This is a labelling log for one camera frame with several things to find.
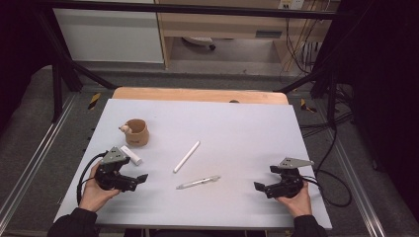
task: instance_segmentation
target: pen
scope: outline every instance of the pen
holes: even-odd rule
[[[182,189],[190,188],[190,187],[193,187],[193,186],[196,186],[196,185],[203,185],[203,184],[206,184],[208,182],[215,182],[215,181],[219,180],[219,178],[221,178],[221,176],[211,176],[211,177],[204,178],[204,179],[201,179],[201,180],[192,181],[190,183],[186,183],[186,184],[183,184],[183,185],[180,185],[180,186],[176,187],[176,190],[182,190]]]
[[[197,149],[199,145],[200,145],[200,142],[197,141],[197,143],[195,143],[195,145],[191,148],[188,154],[186,154],[185,157],[181,160],[181,162],[175,167],[175,169],[173,170],[173,173],[176,174],[179,171],[179,169],[183,166],[183,164],[185,164],[185,162],[192,155],[192,153],[194,153],[194,151]]]

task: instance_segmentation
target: white tabletop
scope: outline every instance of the white tabletop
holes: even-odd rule
[[[135,192],[121,193],[98,212],[99,225],[158,228],[277,229],[293,227],[287,209],[255,191],[253,182],[272,185],[270,172],[285,157],[308,160],[292,106],[211,102],[108,101],[89,147],[56,218],[76,206],[76,186],[87,163],[114,146],[126,145],[118,129],[129,119],[144,119],[150,132],[144,147],[129,147],[142,158],[121,168],[125,176],[148,174]],[[177,174],[173,169],[200,141]],[[313,176],[311,167],[299,168]],[[214,183],[176,187],[220,175]],[[331,223],[316,186],[310,185],[313,214]]]

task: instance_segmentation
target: person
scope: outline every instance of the person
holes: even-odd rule
[[[98,237],[99,229],[95,227],[98,217],[97,211],[106,204],[106,202],[114,196],[117,196],[119,190],[102,190],[96,183],[94,177],[99,167],[99,162],[92,167],[89,180],[86,182],[84,193],[80,204],[71,214],[59,217],[49,228],[48,237]],[[324,237],[327,236],[326,231],[321,227],[311,210],[311,201],[308,194],[308,182],[304,181],[301,191],[292,198],[277,197],[276,200],[285,205],[294,220],[293,237]],[[175,233],[163,231],[160,236],[181,236]],[[188,234],[188,236],[205,236],[200,233]]]

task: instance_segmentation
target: black sleeve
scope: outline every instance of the black sleeve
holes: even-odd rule
[[[293,237],[327,237],[326,230],[312,215],[302,215],[293,220]]]
[[[98,237],[95,228],[98,214],[82,208],[75,208],[69,215],[59,217],[49,228],[48,237]]]

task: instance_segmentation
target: brown cup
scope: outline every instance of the brown cup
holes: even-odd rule
[[[126,131],[126,143],[131,146],[144,146],[148,142],[147,124],[142,119],[131,119],[126,122],[130,130]]]

